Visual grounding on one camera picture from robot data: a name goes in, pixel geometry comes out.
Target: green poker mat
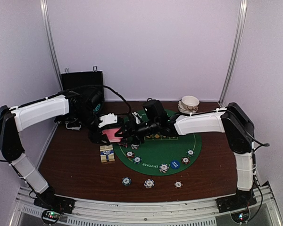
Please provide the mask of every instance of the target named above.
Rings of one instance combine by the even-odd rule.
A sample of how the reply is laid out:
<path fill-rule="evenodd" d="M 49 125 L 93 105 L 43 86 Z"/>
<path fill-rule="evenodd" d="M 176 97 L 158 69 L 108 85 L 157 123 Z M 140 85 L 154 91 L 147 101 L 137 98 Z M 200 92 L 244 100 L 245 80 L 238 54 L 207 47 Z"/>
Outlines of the green poker mat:
<path fill-rule="evenodd" d="M 174 114 L 170 110 L 166 110 L 166 112 L 169 116 Z M 143 110 L 137 113 L 143 121 L 148 120 Z M 196 161 L 201 151 L 201 136 L 199 134 L 189 134 L 179 137 L 162 137 L 160 134 L 155 134 L 145 137 L 145 143 L 141 144 L 138 149 L 132 149 L 130 145 L 128 147 L 113 145 L 113 148 L 120 161 L 134 171 L 151 176 L 168 176 L 185 170 Z M 187 151 L 190 149 L 194 151 L 194 155 L 189 157 L 190 163 L 183 164 L 181 162 L 182 158 L 188 157 Z M 127 158 L 126 153 L 128 151 L 132 151 L 135 157 L 141 157 L 141 162 L 135 164 L 133 159 Z M 159 171 L 159 166 L 162 163 L 170 166 L 170 162 L 174 160 L 180 162 L 178 169 L 169 167 L 167 173 Z"/>

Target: ventilation grille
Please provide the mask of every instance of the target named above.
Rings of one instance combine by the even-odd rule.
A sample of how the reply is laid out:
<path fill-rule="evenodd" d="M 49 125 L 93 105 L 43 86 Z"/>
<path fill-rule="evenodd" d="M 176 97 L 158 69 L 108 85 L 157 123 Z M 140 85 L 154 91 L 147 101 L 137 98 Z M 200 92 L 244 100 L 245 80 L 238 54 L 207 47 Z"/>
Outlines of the ventilation grille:
<path fill-rule="evenodd" d="M 94 221 L 77 219 L 73 217 L 68 217 L 67 225 L 70 226 L 133 226 L 139 224 L 105 224 L 105 223 L 95 223 Z M 156 226 L 217 226 L 215 218 L 208 218 L 205 220 L 193 220 L 184 224 L 143 224 L 143 225 L 156 225 Z"/>
<path fill-rule="evenodd" d="M 23 213 L 33 215 L 35 217 L 41 217 L 42 210 L 36 209 L 31 206 L 24 206 L 22 208 Z M 114 224 L 114 223 L 103 223 L 91 220 L 85 220 L 76 217 L 65 216 L 63 222 L 59 221 L 60 224 L 69 226 L 217 226 L 216 218 L 207 218 L 203 220 L 193 220 L 181 224 Z"/>
<path fill-rule="evenodd" d="M 32 207 L 27 207 L 27 206 L 23 207 L 22 212 L 36 216 L 36 217 L 40 217 L 41 214 L 42 214 L 42 212 L 40 210 L 32 208 Z"/>

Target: poker chip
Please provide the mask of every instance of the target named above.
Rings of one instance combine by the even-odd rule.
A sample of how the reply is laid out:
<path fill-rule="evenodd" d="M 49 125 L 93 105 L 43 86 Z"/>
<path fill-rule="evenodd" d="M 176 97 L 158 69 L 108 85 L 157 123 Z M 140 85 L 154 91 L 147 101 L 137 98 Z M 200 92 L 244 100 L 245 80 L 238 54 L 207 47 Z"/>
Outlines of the poker chip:
<path fill-rule="evenodd" d="M 190 159 L 187 158 L 187 157 L 183 157 L 183 158 L 181 159 L 181 162 L 182 162 L 183 164 L 189 164 L 189 163 L 190 163 Z"/>
<path fill-rule="evenodd" d="M 173 161 L 170 162 L 170 166 L 171 166 L 172 169 L 176 170 L 180 167 L 180 162 L 177 161 L 177 160 L 173 160 Z"/>
<path fill-rule="evenodd" d="M 129 177 L 124 177 L 124 178 L 122 179 L 122 184 L 123 184 L 124 186 L 129 186 L 131 183 L 132 183 L 132 180 L 131 180 L 131 178 L 129 178 Z"/>
<path fill-rule="evenodd" d="M 152 188 L 152 187 L 154 187 L 155 182 L 154 182 L 154 180 L 152 180 L 152 179 L 148 179 L 148 180 L 145 180 L 145 182 L 143 183 L 143 185 L 144 185 L 146 188 Z"/>
<path fill-rule="evenodd" d="M 126 156 L 127 156 L 127 158 L 134 158 L 135 154 L 134 154 L 134 152 L 128 151 L 126 153 Z"/>
<path fill-rule="evenodd" d="M 161 173 L 167 173 L 168 170 L 169 170 L 169 165 L 168 165 L 168 164 L 162 163 L 162 164 L 159 166 L 159 171 L 160 171 Z"/>
<path fill-rule="evenodd" d="M 180 180 L 174 182 L 174 186 L 176 189 L 181 189 L 183 187 L 183 183 Z"/>
<path fill-rule="evenodd" d="M 133 159 L 133 162 L 134 162 L 135 164 L 139 164 L 141 161 L 142 161 L 142 158 L 141 158 L 141 157 L 138 157 L 138 156 L 136 156 L 136 157 Z"/>
<path fill-rule="evenodd" d="M 192 149 L 187 151 L 187 155 L 188 156 L 193 156 L 194 155 L 194 151 Z"/>

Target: metal platform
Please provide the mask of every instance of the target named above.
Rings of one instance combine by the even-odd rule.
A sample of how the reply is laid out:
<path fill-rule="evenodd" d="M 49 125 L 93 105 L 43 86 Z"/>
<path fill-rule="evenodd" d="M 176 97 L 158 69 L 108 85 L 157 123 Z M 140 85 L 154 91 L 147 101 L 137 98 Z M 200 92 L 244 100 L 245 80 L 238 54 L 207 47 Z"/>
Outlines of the metal platform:
<path fill-rule="evenodd" d="M 279 210 L 269 186 L 261 187 L 263 206 L 251 225 L 282 226 Z M 10 226 L 43 226 L 42 208 L 33 205 L 30 189 L 20 187 Z M 254 190 L 257 204 L 250 207 L 253 214 L 261 196 Z M 101 202 L 75 199 L 72 214 L 64 214 L 55 225 L 69 226 L 230 226 L 238 225 L 230 212 L 219 213 L 216 198 L 182 202 Z"/>

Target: blue poker chip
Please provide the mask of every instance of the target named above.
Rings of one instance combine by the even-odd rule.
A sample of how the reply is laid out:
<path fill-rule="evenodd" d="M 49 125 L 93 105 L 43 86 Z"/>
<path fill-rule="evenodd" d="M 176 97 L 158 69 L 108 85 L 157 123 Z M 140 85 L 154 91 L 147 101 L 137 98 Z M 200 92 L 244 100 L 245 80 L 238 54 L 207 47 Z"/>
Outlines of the blue poker chip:
<path fill-rule="evenodd" d="M 180 162 L 177 161 L 177 160 L 173 160 L 173 161 L 170 162 L 170 167 L 172 169 L 176 170 L 176 169 L 178 169 L 180 167 Z"/>
<path fill-rule="evenodd" d="M 132 183 L 132 180 L 131 180 L 131 178 L 129 178 L 129 177 L 124 177 L 124 178 L 122 179 L 122 184 L 123 184 L 124 186 L 129 186 L 131 183 Z"/>
<path fill-rule="evenodd" d="M 142 161 L 142 158 L 139 157 L 139 156 L 136 156 L 136 157 L 133 159 L 133 162 L 134 162 L 135 164 L 139 164 L 139 163 L 141 163 L 141 161 Z"/>

